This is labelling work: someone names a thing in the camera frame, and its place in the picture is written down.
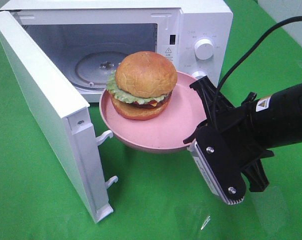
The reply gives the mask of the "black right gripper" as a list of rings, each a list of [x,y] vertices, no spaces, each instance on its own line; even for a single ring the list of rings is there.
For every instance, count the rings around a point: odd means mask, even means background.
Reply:
[[[249,111],[256,98],[250,93],[234,107],[207,76],[190,84],[199,95],[206,119],[184,139],[210,191],[228,205],[244,200],[246,190],[262,192],[269,185],[261,162],[274,156],[254,139]]]

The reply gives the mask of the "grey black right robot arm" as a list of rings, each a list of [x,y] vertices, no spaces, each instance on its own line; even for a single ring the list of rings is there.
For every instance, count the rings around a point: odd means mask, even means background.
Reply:
[[[233,106],[207,77],[190,85],[206,119],[184,140],[210,191],[224,203],[241,203],[246,191],[269,185],[261,160],[273,148],[302,143],[302,83]]]

